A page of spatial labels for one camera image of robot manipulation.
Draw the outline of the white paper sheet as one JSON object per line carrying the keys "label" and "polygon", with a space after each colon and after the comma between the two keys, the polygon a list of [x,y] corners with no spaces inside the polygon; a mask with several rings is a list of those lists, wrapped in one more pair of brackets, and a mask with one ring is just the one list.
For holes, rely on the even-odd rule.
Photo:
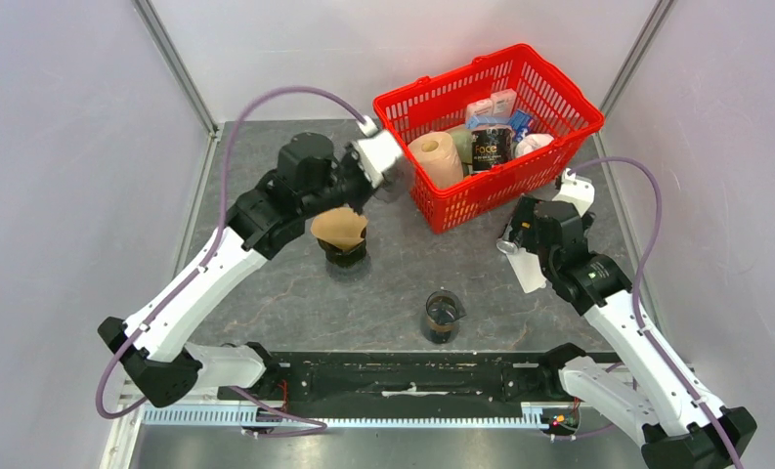
{"label": "white paper sheet", "polygon": [[518,249],[515,253],[507,253],[506,257],[526,294],[546,287],[547,280],[541,271],[537,254]]}

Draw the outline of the brown paper coffee filter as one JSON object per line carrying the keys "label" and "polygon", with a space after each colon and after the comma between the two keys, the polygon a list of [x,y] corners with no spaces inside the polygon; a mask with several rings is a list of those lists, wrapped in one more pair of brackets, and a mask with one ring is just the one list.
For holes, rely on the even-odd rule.
{"label": "brown paper coffee filter", "polygon": [[365,240],[368,219],[350,207],[334,208],[318,215],[312,222],[311,234],[342,251],[348,251]]}

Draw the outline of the dark green glass dripper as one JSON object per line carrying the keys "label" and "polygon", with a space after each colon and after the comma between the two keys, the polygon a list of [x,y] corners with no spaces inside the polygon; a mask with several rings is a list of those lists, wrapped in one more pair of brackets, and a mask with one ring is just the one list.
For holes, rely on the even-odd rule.
{"label": "dark green glass dripper", "polygon": [[366,257],[366,240],[361,240],[352,247],[341,248],[325,240],[318,239],[318,246],[323,250],[325,260],[332,266],[349,269]]}

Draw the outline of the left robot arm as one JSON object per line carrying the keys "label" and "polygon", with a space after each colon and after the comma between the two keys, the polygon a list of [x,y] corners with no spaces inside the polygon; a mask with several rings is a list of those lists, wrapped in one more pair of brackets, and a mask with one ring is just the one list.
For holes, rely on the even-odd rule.
{"label": "left robot arm", "polygon": [[332,141],[302,133],[279,151],[275,169],[241,194],[190,263],[140,311],[108,317],[98,332],[144,398],[173,405],[196,388],[237,386],[272,396],[278,371],[260,345],[199,346],[190,337],[241,282],[305,233],[308,220],[338,207],[362,213],[400,178],[402,146],[388,131],[349,143],[335,158]]}

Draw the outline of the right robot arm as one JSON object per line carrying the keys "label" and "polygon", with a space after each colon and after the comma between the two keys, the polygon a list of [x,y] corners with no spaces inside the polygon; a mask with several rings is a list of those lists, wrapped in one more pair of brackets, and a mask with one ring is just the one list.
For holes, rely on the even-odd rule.
{"label": "right robot arm", "polygon": [[611,345],[632,388],[568,343],[539,362],[538,390],[594,407],[639,447],[649,468],[739,468],[757,424],[712,393],[632,296],[627,274],[588,247],[593,222],[571,202],[522,196],[503,238],[526,252],[547,283]]}

